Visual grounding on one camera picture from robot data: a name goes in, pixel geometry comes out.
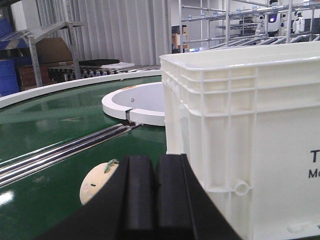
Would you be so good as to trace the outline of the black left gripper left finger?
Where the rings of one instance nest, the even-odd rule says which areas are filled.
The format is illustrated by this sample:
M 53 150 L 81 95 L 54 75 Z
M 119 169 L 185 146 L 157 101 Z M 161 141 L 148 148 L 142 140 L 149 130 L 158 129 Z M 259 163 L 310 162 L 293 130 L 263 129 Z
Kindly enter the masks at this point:
M 125 156 L 73 215 L 39 240 L 144 240 L 154 230 L 154 170 L 146 155 Z

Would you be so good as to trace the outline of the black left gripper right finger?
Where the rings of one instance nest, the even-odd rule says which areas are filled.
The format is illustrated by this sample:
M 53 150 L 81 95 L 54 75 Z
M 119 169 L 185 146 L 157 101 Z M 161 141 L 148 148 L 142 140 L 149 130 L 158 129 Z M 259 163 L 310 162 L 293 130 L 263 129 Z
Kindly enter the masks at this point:
M 162 240 L 238 240 L 195 176 L 186 154 L 165 154 L 156 168 L 157 224 Z

